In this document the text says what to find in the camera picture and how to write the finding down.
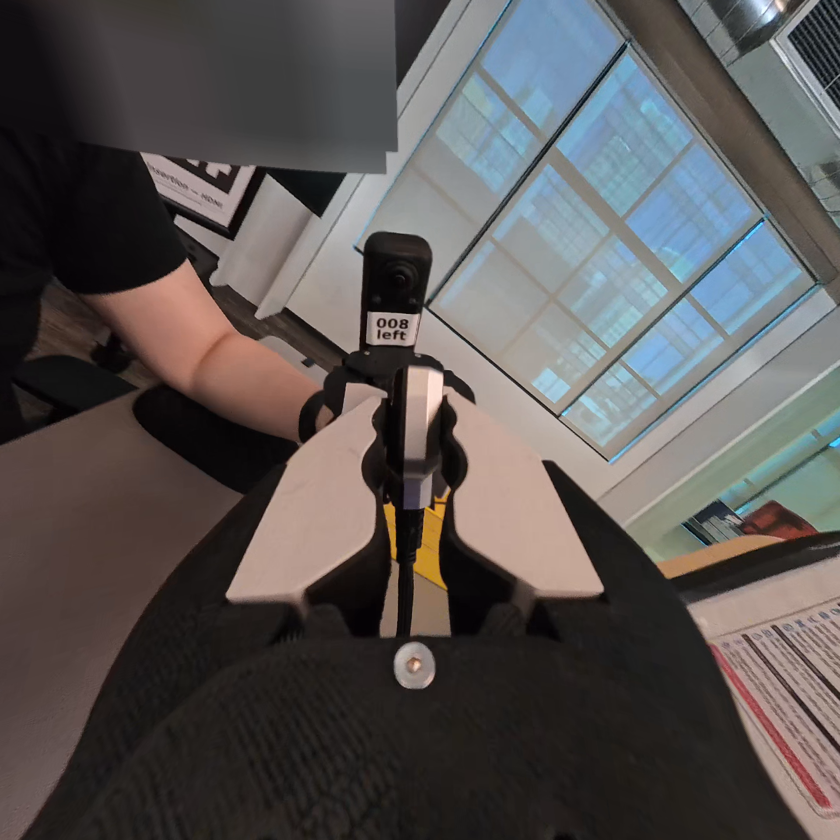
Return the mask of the metal ceiling air duct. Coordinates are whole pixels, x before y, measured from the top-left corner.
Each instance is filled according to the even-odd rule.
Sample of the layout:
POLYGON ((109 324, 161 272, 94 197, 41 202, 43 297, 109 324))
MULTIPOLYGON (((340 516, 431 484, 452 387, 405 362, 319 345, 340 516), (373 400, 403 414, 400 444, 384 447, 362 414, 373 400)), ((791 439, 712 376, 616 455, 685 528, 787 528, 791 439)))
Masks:
POLYGON ((839 2, 680 1, 839 225, 839 2))

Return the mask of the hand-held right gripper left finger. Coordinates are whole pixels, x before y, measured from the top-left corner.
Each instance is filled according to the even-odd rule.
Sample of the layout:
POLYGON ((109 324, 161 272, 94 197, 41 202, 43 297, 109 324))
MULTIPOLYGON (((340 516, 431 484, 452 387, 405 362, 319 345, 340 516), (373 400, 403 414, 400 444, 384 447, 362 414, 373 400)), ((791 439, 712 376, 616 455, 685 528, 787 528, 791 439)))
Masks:
POLYGON ((386 395, 355 399, 287 462, 227 588, 230 603, 281 603, 301 615, 328 603, 347 621, 381 620, 392 574, 386 395))

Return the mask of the silver hdmi adapter hub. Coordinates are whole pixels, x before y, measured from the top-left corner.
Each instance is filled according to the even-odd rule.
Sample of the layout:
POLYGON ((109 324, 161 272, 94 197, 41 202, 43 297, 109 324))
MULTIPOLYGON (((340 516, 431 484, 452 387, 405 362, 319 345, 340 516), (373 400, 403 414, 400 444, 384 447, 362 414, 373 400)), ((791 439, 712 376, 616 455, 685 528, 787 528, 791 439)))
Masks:
POLYGON ((444 374, 411 365, 396 373, 387 411, 388 492, 395 508, 423 511, 434 495, 434 476, 442 465, 440 410, 444 374))

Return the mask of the framed printed sign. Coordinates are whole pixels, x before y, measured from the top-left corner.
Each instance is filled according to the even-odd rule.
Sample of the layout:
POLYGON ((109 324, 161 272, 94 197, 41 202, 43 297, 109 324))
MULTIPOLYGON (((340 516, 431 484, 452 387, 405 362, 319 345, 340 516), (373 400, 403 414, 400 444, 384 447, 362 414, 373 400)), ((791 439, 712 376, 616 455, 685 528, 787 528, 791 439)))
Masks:
POLYGON ((215 233, 236 237, 266 175, 264 167, 142 154, 171 210, 215 233))

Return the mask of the black office chair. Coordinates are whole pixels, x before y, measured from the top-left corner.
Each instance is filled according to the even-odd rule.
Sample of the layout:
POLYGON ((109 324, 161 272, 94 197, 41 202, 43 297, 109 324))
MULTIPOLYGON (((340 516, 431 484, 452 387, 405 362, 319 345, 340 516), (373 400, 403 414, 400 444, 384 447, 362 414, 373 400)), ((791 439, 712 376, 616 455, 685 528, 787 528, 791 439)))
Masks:
POLYGON ((21 363, 12 383, 46 403, 49 425, 86 412, 138 390, 121 376, 92 362, 65 354, 42 356, 21 363))

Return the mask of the yellow plastic bin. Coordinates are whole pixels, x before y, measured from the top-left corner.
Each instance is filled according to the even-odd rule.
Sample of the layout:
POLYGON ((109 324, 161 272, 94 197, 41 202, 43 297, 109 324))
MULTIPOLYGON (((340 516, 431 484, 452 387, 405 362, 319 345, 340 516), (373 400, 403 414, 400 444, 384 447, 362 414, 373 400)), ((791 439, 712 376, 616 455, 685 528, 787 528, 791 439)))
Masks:
MULTIPOLYGON (((423 534, 421 543, 416 552, 414 571, 426 581, 431 582, 440 589, 447 591, 446 583, 440 573, 439 564, 439 542, 443 530, 445 513, 447 509, 448 493, 443 497, 436 497, 431 507, 426 508, 423 520, 423 534)), ((393 504, 385 503, 383 506, 385 522, 388 528, 389 539, 392 549, 392 567, 396 571, 396 520, 393 504)))

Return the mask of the large paned window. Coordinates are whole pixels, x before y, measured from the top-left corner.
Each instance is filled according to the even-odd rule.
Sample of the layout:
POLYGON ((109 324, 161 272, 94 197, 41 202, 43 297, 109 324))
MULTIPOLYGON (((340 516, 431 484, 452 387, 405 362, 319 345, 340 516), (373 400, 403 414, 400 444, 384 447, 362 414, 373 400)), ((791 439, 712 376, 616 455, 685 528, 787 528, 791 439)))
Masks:
POLYGON ((815 279, 598 2, 509 2, 354 244, 615 460, 815 279))

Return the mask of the orange box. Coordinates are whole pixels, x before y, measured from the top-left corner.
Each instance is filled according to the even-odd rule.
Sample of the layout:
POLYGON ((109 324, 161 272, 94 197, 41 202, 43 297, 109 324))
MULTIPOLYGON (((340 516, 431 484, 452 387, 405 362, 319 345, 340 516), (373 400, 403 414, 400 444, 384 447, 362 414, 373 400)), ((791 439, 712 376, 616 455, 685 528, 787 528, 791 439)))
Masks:
POLYGON ((748 514, 742 520, 740 529, 744 535, 781 540, 810 537, 819 533, 811 523, 776 500, 770 500, 748 514))

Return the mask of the person's black shirt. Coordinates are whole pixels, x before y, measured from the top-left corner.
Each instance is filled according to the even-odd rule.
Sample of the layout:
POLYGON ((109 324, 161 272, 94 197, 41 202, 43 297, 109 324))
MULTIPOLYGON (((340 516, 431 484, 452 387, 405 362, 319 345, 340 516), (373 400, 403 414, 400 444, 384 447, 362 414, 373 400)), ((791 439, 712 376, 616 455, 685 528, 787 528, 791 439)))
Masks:
POLYGON ((151 284, 186 251, 137 152, 1 130, 1 441, 26 433, 12 377, 52 280, 83 296, 151 284))

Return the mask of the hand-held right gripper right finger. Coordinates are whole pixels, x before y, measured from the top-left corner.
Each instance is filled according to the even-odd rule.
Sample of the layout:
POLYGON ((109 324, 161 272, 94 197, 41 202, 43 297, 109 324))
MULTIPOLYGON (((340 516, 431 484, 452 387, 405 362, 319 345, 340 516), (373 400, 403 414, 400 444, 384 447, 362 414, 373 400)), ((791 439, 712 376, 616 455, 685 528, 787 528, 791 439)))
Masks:
POLYGON ((450 599, 588 600, 605 587, 540 456, 460 394, 441 405, 450 599))

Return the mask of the laminated instruction sheet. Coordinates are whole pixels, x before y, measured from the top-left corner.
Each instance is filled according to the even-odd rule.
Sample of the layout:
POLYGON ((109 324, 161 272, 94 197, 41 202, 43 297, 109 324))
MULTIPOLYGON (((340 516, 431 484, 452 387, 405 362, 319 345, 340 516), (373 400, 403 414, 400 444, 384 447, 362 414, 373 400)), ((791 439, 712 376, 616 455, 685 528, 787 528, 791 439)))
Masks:
POLYGON ((838 553, 688 609, 778 792, 810 838, 839 838, 838 553))

